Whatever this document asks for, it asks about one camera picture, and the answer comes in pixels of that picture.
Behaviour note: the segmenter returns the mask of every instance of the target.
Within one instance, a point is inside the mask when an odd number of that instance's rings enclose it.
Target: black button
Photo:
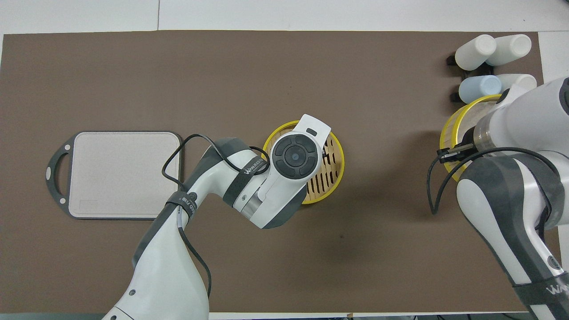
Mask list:
[[[306,132],[308,132],[309,134],[312,134],[312,135],[315,136],[315,137],[316,137],[316,135],[318,134],[318,132],[316,132],[316,131],[314,131],[314,130],[312,130],[312,129],[310,129],[310,128],[307,128],[307,129],[306,129]]]
[[[299,146],[292,146],[285,151],[284,161],[291,167],[300,167],[306,160],[306,152]]]
[[[300,168],[300,175],[306,176],[307,174],[311,173],[316,167],[316,158],[315,157],[308,157],[306,164]]]
[[[302,145],[306,148],[306,151],[309,153],[316,151],[316,144],[307,136],[303,136],[301,134],[296,136],[296,143]]]
[[[292,145],[290,137],[283,138],[282,140],[279,141],[277,147],[275,148],[275,155],[283,155],[285,148],[290,145]]]
[[[294,178],[294,176],[296,175],[296,171],[294,171],[293,168],[287,166],[284,161],[278,160],[276,165],[277,169],[279,169],[279,172],[282,173],[283,175],[289,176],[291,178]]]

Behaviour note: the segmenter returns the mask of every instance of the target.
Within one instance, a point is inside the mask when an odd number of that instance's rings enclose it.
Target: handle hole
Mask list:
[[[69,194],[69,154],[62,155],[55,165],[55,170],[52,172],[53,183],[59,194]]]

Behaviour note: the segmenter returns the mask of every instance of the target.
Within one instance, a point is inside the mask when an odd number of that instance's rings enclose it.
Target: white bottle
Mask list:
[[[496,38],[496,51],[488,57],[489,65],[503,65],[519,59],[530,52],[531,39],[525,34]]]
[[[464,103],[469,104],[480,97],[497,95],[501,89],[502,82],[497,76],[469,77],[460,83],[459,96]]]
[[[496,51],[496,41],[483,34],[466,42],[456,50],[456,64],[463,70],[474,70]]]
[[[509,89],[513,84],[517,84],[527,90],[537,88],[537,80],[532,75],[506,73],[504,75],[496,76],[502,82],[502,92],[504,92],[506,89]]]

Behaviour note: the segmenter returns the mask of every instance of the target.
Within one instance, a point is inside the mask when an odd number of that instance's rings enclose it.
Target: printed logo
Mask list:
[[[546,287],[545,289],[553,295],[559,294],[563,291],[569,292],[569,288],[567,287],[567,285],[557,285],[557,286],[550,285],[549,288]]]
[[[182,197],[182,201],[188,205],[189,209],[192,211],[192,214],[196,213],[196,207],[193,206],[193,203],[190,200]]]
[[[250,174],[253,170],[255,170],[261,163],[263,162],[263,159],[259,159],[257,161],[255,161],[254,164],[252,164],[250,167],[248,167],[247,169],[245,169],[244,173],[245,174]]]

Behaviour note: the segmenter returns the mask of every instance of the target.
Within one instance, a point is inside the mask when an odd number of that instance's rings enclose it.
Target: gray cutting board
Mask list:
[[[53,155],[46,183],[63,211],[78,219],[154,219],[178,189],[162,167],[180,145],[171,132],[80,132]],[[70,156],[68,194],[58,187],[56,170]],[[177,155],[166,168],[179,177]]]

